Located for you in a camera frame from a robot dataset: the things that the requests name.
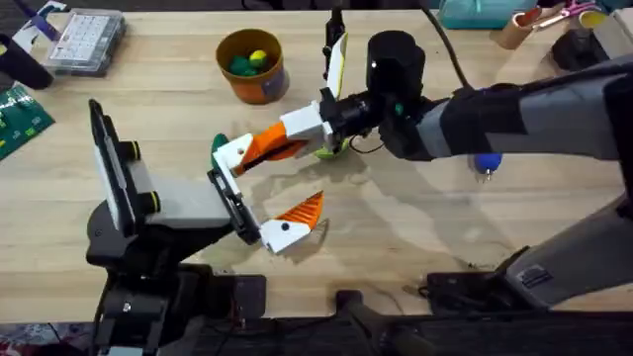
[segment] blue object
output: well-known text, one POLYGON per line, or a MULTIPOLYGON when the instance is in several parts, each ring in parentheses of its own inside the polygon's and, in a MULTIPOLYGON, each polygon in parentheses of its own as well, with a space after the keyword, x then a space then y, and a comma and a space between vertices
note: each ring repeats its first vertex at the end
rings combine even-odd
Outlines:
POLYGON ((481 174, 491 175, 501 165, 501 153, 482 153, 475 155, 475 168, 481 174))
POLYGON ((48 23, 44 18, 45 14, 38 14, 36 11, 31 10, 29 6, 23 0, 14 0, 20 10, 31 19, 31 23, 38 28, 49 40, 59 40, 59 32, 48 23))
POLYGON ((439 21, 450 30, 502 29, 515 12, 536 7, 537 0, 442 0, 439 21))

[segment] white plastic part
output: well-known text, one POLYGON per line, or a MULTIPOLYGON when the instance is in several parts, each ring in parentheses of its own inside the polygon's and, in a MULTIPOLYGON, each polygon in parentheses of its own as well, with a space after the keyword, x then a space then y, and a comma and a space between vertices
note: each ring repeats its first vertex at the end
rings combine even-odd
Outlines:
POLYGON ((311 139, 320 135, 323 120, 318 112, 318 103, 314 100, 304 108, 282 115, 279 120, 284 124, 289 140, 311 139))
POLYGON ((262 244, 273 253, 279 253, 310 234, 310 227, 301 222, 271 219, 259 229, 262 244))
POLYGON ((220 146, 214 152, 214 158, 218 163, 220 173, 225 177, 225 181, 228 184, 226 188, 230 189, 230 192, 240 199, 241 191, 233 179, 233 168, 241 164, 242 158, 252 142, 253 135, 248 133, 220 146))
POLYGON ((327 68, 327 87, 334 99, 338 100, 343 85, 343 71, 345 69, 345 51, 347 50, 347 33, 344 33, 332 46, 332 54, 327 68))
POLYGON ((316 101, 310 102, 302 109, 283 115, 280 121, 284 124, 288 139, 308 142, 295 153, 295 157, 303 157, 312 153, 323 146, 325 142, 331 140, 331 126, 323 122, 316 101))
POLYGON ((110 180, 108 179, 108 175, 106 174, 106 167, 103 162, 103 158, 101 157, 101 151, 99 147, 95 145, 95 162, 97 162, 97 170, 99 172, 99 177, 101 178, 101 183, 103 187, 106 189, 106 203, 108 203, 108 209, 110 210, 110 216, 112 216, 112 223, 114 224, 117 230, 121 230, 121 222, 119 221, 119 206, 115 201, 115 195, 112 192, 112 186, 110 185, 110 180))
POLYGON ((246 154, 246 151, 252 142, 253 135, 251 133, 242 135, 231 142, 220 146, 214 153, 214 158, 216 161, 220 159, 226 164, 228 169, 232 170, 241 164, 244 154, 246 154))
POLYGON ((151 175, 143 161, 133 162, 129 168, 136 189, 140 193, 155 191, 160 200, 160 212, 148 215, 145 223, 172 228, 208 228, 229 222, 225 205, 209 181, 151 175))

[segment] green ball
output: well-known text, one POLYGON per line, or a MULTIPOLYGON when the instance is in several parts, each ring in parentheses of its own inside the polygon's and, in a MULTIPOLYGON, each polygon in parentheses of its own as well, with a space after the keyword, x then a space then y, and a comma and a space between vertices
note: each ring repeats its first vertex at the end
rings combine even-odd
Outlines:
POLYGON ((244 70, 244 72, 241 75, 243 75, 243 76, 255 76, 257 74, 259 74, 257 69, 248 68, 248 69, 244 70))
POLYGON ((248 59, 243 55, 235 55, 228 65, 228 71, 233 75, 244 75, 243 73, 250 68, 248 59))

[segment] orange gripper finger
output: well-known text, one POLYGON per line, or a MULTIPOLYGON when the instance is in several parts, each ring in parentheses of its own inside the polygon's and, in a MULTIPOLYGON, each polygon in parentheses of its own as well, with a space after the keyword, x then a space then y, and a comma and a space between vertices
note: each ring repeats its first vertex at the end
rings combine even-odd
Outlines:
POLYGON ((280 160, 288 157, 292 157, 306 145, 306 141, 297 140, 291 141, 286 137, 286 128, 282 122, 279 122, 263 133, 257 134, 253 137, 253 142, 248 147, 248 150, 242 157, 241 164, 234 169, 235 173, 242 174, 245 171, 245 165, 254 161, 258 157, 270 152, 273 149, 279 148, 284 145, 288 145, 286 149, 281 152, 277 152, 270 157, 266 157, 267 160, 280 160))

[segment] orange cup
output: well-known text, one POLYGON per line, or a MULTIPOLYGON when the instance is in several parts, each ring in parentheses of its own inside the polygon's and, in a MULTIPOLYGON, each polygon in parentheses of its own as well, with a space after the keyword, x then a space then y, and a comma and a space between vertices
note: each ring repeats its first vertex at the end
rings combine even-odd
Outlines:
POLYGON ((246 29, 228 35, 216 49, 216 60, 233 92, 244 103, 267 104, 278 100, 286 92, 288 78, 284 70, 281 45, 277 38, 265 31, 246 29), (266 52, 267 63, 264 72, 247 77, 228 71, 234 56, 249 57, 258 49, 266 52))

